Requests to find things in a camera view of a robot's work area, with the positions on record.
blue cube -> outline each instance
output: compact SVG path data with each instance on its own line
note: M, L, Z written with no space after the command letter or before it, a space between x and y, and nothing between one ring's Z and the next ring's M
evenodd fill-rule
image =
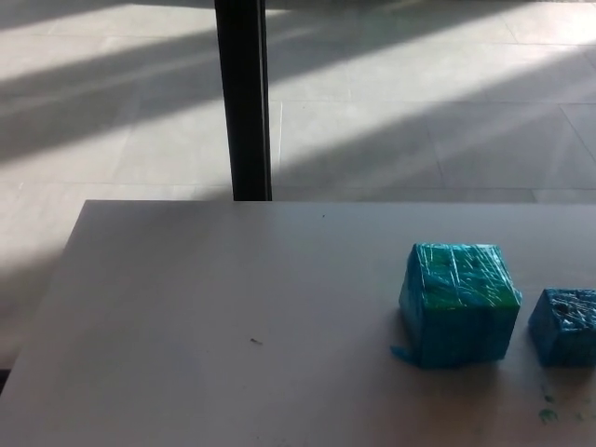
M400 294L411 361L452 368L502 359L520 301L498 247L415 244Z
M545 289L528 325L544 366L596 365L596 291Z

white table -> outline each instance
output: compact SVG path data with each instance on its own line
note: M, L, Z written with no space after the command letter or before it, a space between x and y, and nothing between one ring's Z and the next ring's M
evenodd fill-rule
M544 287L596 286L595 223L593 207L89 202L0 398L0 445L594 445L591 371L542 370L525 329ZM501 246L524 294L504 361L391 356L416 241Z

blue-green wrapped block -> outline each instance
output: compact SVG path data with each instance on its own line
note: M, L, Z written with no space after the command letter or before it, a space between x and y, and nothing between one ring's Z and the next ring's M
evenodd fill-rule
M411 361L452 368L502 359L521 298L498 247L415 244L400 295Z
M545 289L528 326L543 365L596 365L596 291Z

floor tile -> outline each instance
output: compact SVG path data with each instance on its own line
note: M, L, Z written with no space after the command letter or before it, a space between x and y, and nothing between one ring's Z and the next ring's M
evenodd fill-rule
M136 106L127 88L3 104L0 181L109 181Z
M229 185L223 108L190 97L143 101L115 183Z
M596 187L596 163L556 106L451 104L427 119L448 187Z
M198 62L219 57L217 32L197 36L142 37L107 36L101 37L102 56L122 56L132 64L174 67L184 62Z
M97 65L102 39L47 35L0 37L0 94L52 96L93 74L85 64Z
M271 154L272 172L279 172L280 169L282 105L282 102L269 102L269 152Z
M271 3L284 3L284 8L289 11L295 10L312 10L318 8L320 10L342 10L346 7L353 6L352 2L346 0L267 0L267 7Z
M221 99L224 95L222 72L217 53L203 59L192 53L179 59L153 60L145 65L141 81L144 98L189 97L201 101Z
M272 44L269 97L275 101L345 101L349 85L340 44Z
M277 186L275 201L534 203L529 189L308 188Z
M596 204L596 189L536 189L538 203Z
M581 141L596 157L596 104L565 104L561 108Z
M103 196L106 200L231 200L232 190L226 186L178 184L110 184Z
M0 4L0 36L47 34L53 25L53 19L60 15L60 5L64 5L63 11L71 10L66 4L68 4L66 1L12 0L2 2Z
M24 183L8 216L5 234L66 240L88 198L104 198L108 186L87 183Z
M230 196L227 187L183 184L24 183L0 233L47 240L68 237L89 199L228 200Z
M265 0L264 8L267 16L273 16L288 9L286 0Z
M51 34L176 36L212 31L211 8L116 4L55 21Z
M416 41L515 43L499 13L515 4L483 2L381 3L362 7L360 43L395 46Z
M584 56L586 56L592 67L596 67L596 45L585 45L579 49L584 53Z
M20 192L20 183L0 183L0 219L10 210Z
M588 44L596 40L596 8L590 3L528 3L503 12L523 44Z
M442 186L424 120L393 102L284 102L277 185Z
M345 44L358 36L358 12L351 7L293 2L267 18L267 43Z
M489 101L596 102L596 70L577 47L487 45L476 64Z
M413 42L356 49L348 72L355 100L484 102L481 47Z

green paint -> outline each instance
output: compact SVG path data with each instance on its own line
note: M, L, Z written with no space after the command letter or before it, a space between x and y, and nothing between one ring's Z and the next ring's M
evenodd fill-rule
M540 417L540 420L543 424L548 424L549 422L555 422L559 420L559 415L548 408L540 410L538 416Z

